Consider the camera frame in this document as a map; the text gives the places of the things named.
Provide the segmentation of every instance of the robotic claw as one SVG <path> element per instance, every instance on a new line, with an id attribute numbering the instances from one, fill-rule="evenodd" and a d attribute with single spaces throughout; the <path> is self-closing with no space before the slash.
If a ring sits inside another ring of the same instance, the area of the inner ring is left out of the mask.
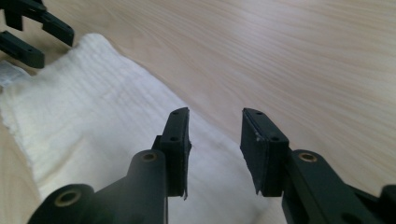
<path id="1" fill-rule="evenodd" d="M 43 23 L 44 31 L 69 46 L 73 45 L 73 29 L 48 13 L 41 0 L 0 0 L 0 9 L 4 10 L 9 27 L 22 31 L 22 16 L 25 16 Z M 8 31 L 0 33 L 0 50 L 33 68 L 44 67 L 44 54 Z"/>
<path id="2" fill-rule="evenodd" d="M 93 192 L 87 185 L 57 189 L 29 224 L 168 223 L 167 197 L 187 197 L 189 109 L 169 115 L 152 149 L 137 153 L 127 176 Z M 376 198 L 345 184 L 318 154 L 291 150 L 288 138 L 261 111 L 243 110 L 241 150 L 256 193 L 282 197 L 292 224 L 396 223 L 396 185 Z"/>

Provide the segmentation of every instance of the wooden surface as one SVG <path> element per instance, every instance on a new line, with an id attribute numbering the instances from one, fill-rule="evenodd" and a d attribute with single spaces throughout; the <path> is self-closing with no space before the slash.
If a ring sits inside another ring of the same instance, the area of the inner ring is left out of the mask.
<path id="1" fill-rule="evenodd" d="M 235 142 L 242 108 L 256 108 L 292 148 L 320 153 L 348 184 L 378 195 L 396 183 L 395 1 L 45 4 L 75 29 L 76 43 L 87 33 L 104 35 Z M 68 50 L 35 22 L 25 20 L 23 33 L 1 28 L 43 50 L 47 63 Z M 1 140 L 12 139 L 1 132 Z M 0 223 L 23 223 L 38 203 L 30 170 L 12 145 L 0 148 L 0 203 L 7 211 Z M 274 212 L 258 223 L 284 222 L 278 201 L 270 203 Z"/>

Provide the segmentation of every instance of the wooden table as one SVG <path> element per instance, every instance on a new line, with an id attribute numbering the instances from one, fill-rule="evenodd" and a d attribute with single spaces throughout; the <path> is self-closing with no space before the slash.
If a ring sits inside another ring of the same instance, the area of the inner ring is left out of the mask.
<path id="1" fill-rule="evenodd" d="M 395 1 L 45 4 L 75 29 L 76 44 L 87 33 L 104 35 L 234 141 L 242 108 L 256 108 L 292 148 L 320 153 L 348 184 L 378 195 L 396 183 Z M 23 33 L 1 23 L 43 50 L 47 63 L 68 51 L 36 22 L 26 19 Z M 0 223 L 24 223 L 39 204 L 38 191 L 4 126 L 0 138 Z M 258 223 L 285 222 L 278 202 L 270 201 Z"/>

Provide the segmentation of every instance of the fabric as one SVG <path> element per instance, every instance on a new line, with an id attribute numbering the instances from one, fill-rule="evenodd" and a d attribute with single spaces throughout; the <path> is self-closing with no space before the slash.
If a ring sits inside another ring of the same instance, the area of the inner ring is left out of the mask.
<path id="1" fill-rule="evenodd" d="M 101 35 L 4 89 L 0 109 L 42 198 L 71 183 L 95 190 L 126 175 L 170 112 L 188 106 Z M 169 200 L 169 223 L 253 223 L 265 209 L 237 143 L 191 109 L 189 198 Z"/>

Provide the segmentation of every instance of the white cloth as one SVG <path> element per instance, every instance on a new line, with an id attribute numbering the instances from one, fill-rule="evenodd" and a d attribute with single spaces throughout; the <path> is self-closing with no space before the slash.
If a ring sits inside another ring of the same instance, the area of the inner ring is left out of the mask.
<path id="1" fill-rule="evenodd" d="M 98 190 L 126 175 L 132 156 L 149 149 L 169 113 L 184 106 L 95 34 L 0 96 L 4 123 L 43 198 L 67 184 Z M 254 193 L 238 144 L 193 111 L 190 138 L 189 198 L 170 199 L 170 223 L 253 223 L 267 204 Z"/>

